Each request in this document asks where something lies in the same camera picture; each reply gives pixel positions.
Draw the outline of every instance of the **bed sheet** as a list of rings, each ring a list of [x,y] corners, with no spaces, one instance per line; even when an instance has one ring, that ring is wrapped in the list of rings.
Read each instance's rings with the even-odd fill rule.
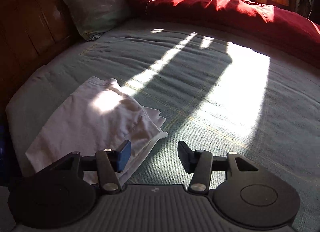
[[[91,76],[115,78],[141,105],[159,109],[167,119],[163,131],[169,136],[128,182],[187,186],[191,175],[177,155],[180,140],[214,155],[237,151],[295,187],[301,198],[298,231],[320,227],[318,69],[224,32],[131,20],[66,50],[13,96],[6,113],[25,176],[33,172],[25,151]],[[223,173],[213,173],[211,188],[223,180]]]

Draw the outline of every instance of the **gray pillow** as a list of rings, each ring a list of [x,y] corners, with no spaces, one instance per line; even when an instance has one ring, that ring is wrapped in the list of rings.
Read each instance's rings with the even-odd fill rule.
[[[100,37],[132,14],[125,0],[63,0],[85,40]]]

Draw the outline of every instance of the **wooden headboard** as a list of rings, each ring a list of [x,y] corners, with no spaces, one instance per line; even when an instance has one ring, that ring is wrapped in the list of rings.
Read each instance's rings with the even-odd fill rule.
[[[0,0],[0,113],[40,66],[81,39],[62,0]]]

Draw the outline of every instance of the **red blanket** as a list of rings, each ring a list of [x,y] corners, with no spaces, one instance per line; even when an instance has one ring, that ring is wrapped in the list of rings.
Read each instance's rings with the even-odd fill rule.
[[[127,0],[139,15],[205,27],[231,27],[320,68],[320,26],[290,11],[249,0]]]

